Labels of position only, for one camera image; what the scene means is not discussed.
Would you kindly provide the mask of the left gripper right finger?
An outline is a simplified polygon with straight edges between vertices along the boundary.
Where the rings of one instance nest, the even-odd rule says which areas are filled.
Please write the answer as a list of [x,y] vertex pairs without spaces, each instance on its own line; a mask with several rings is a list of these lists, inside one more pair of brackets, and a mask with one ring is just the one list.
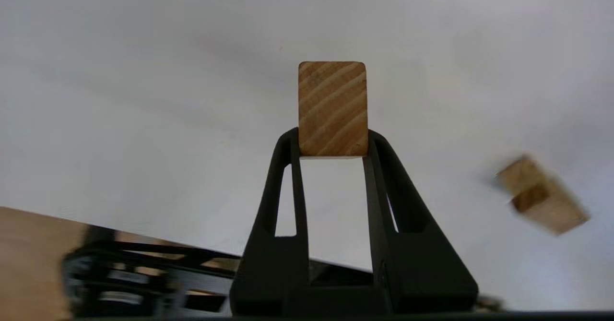
[[368,132],[371,266],[396,314],[472,310],[479,288],[430,213],[388,140]]

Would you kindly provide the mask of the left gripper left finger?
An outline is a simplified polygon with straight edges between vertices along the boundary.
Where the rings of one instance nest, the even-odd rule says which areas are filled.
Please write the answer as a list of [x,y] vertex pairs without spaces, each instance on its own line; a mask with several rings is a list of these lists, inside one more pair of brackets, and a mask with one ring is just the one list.
[[[295,230],[276,236],[285,168],[291,168]],[[285,300],[309,285],[307,212],[300,167],[298,129],[276,142],[259,209],[230,290],[232,313],[281,316]]]

